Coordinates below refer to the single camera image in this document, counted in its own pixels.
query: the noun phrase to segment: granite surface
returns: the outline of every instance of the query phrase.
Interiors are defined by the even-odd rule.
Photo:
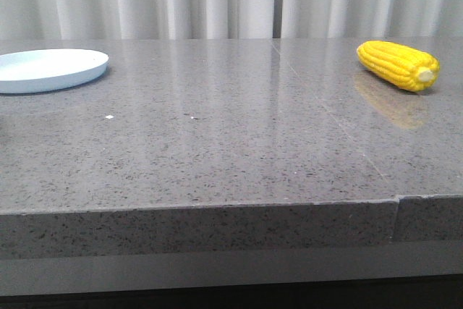
[[[421,93],[363,41],[3,41],[110,61],[0,95],[0,258],[461,239],[463,39],[397,39],[441,60]]]

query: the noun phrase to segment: dark floor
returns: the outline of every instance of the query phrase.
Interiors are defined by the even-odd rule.
[[[463,274],[372,281],[0,297],[0,309],[463,309]]]

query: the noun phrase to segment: white plate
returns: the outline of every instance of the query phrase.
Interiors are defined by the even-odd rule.
[[[101,76],[108,55],[99,51],[60,48],[0,56],[0,93],[60,90]]]

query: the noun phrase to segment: yellow corn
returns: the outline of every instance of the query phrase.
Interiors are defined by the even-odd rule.
[[[439,74],[435,57],[398,43],[366,41],[358,47],[357,54],[370,71],[403,90],[424,90]]]

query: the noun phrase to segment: gray speckled countertop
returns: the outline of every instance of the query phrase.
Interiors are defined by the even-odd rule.
[[[110,61],[0,95],[0,258],[463,239],[463,38],[395,39],[441,60],[421,93],[363,41],[2,41]]]

